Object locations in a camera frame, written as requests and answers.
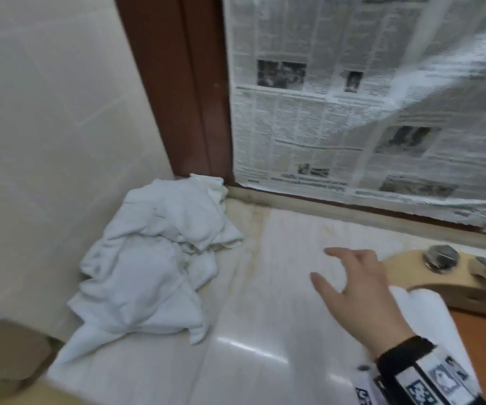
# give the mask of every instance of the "pile of white fabric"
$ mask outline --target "pile of white fabric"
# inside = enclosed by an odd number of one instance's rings
[[[131,190],[81,261],[91,279],[68,306],[84,320],[55,363],[87,354],[126,333],[207,332],[196,290],[217,274],[214,251],[243,238],[222,203],[219,177],[155,180]]]

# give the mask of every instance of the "newspaper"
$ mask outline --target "newspaper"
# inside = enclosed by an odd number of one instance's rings
[[[486,225],[486,0],[224,0],[236,182]]]

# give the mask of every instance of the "hand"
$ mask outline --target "hand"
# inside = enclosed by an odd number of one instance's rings
[[[373,250],[328,247],[324,251],[340,259],[346,287],[339,293],[318,273],[310,273],[310,280],[335,320],[370,354],[378,358],[415,335],[389,292],[386,268]]]

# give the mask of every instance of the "tiled wall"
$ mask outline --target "tiled wall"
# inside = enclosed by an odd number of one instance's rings
[[[0,313],[66,339],[78,262],[172,171],[113,0],[0,0]]]

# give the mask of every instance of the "marble countertop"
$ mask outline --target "marble countertop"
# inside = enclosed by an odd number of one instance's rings
[[[341,290],[344,269],[324,247],[382,259],[440,242],[235,199],[227,214],[246,238],[217,253],[219,275],[199,291],[212,324],[203,342],[131,334],[50,370],[50,380],[102,405],[357,405],[349,377],[364,350],[331,318],[309,272]]]

